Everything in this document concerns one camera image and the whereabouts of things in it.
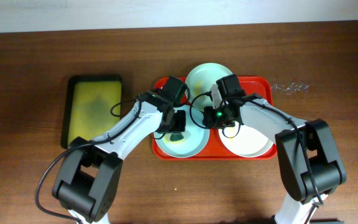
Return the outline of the light blue plate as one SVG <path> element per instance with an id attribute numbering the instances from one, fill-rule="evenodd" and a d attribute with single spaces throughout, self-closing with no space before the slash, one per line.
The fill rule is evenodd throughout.
<path id="1" fill-rule="evenodd" d="M 157 146 L 166 154 L 176 158 L 187 158 L 199 153 L 207 144 L 209 139 L 209 130 L 198 127 L 190 117 L 190 106 L 184 105 L 175 109 L 184 110 L 186 113 L 185 131 L 180 132 L 184 138 L 181 141 L 171 142 L 172 133 L 154 132 L 154 138 Z"/>

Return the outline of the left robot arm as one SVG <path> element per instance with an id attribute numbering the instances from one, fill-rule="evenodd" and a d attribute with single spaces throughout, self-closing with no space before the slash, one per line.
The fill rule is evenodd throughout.
<path id="1" fill-rule="evenodd" d="M 52 195 L 76 223 L 108 223 L 124 159 L 149 134 L 184 128 L 183 90 L 148 91 L 110 130 L 87 141 L 75 138 L 58 156 L 62 161 Z"/>

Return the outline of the yellow green sponge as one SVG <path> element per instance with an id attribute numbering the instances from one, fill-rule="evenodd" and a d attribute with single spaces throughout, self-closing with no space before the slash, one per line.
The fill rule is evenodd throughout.
<path id="1" fill-rule="evenodd" d="M 170 141 L 177 142 L 177 141 L 181 141 L 183 138 L 184 136 L 181 133 L 173 133 L 170 136 Z"/>

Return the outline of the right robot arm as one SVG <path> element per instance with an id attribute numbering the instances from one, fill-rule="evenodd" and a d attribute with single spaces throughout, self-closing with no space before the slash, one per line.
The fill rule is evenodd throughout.
<path id="1" fill-rule="evenodd" d="M 263 134 L 277 147 L 287 194 L 273 223 L 309 223 L 324 200 L 346 181 L 346 170 L 333 134 L 322 119 L 307 121 L 286 114 L 257 94 L 224 95 L 204 109 L 209 128 L 239 123 Z"/>

